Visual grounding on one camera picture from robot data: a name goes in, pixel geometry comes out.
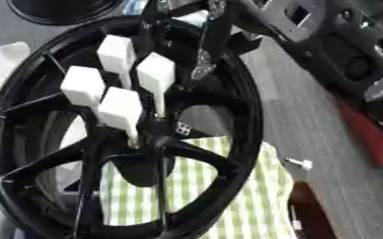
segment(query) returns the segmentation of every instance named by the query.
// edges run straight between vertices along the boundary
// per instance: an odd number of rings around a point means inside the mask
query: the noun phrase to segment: screw
[[[352,14],[351,14],[351,11],[349,10],[344,10],[343,12],[340,13],[341,14],[341,17],[343,17],[343,19],[345,19],[346,21],[351,21],[351,18],[352,18]]]
[[[308,160],[297,161],[297,160],[289,159],[289,158],[286,158],[284,160],[286,162],[291,162],[291,163],[297,164],[297,165],[301,166],[306,171],[311,170],[312,167],[313,167],[313,162],[312,161],[308,161]]]

